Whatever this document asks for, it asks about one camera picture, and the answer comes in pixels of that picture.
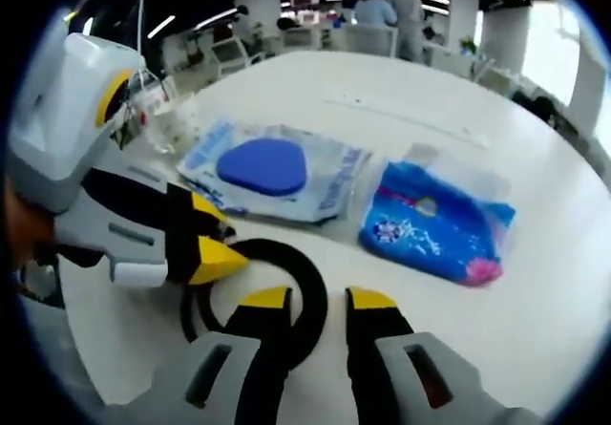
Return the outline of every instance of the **white table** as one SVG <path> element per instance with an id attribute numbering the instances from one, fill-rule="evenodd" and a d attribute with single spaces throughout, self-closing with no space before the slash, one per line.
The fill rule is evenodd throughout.
<path id="1" fill-rule="evenodd" d="M 484 289 L 448 283 L 320 236 L 236 222 L 244 238 L 301 249 L 320 268 L 330 297 L 318 347 L 286 381 L 279 424 L 300 423 L 299 417 L 304 423 L 357 423 L 346 374 L 343 298 L 352 285 L 394 298 L 416 330 L 431 331 L 477 366 L 486 391 L 507 406 L 549 414 L 576 387 L 609 323 L 611 196 L 542 121 L 450 74 L 354 53 L 278 56 L 197 96 L 204 122 L 218 116 L 283 122 L 392 159 L 415 141 L 432 143 L 494 169 L 512 185 L 517 242 L 505 258 L 505 276 Z M 481 135 L 485 144 L 440 134 L 444 124 Z M 107 403 L 126 403 L 148 388 L 155 367 L 186 344 L 179 291 L 114 287 L 106 267 L 82 270 L 62 262 L 62 284 L 90 377 Z M 290 283 L 284 273 L 253 265 L 219 284 L 212 304 L 225 319 L 247 292 L 281 283 Z"/>

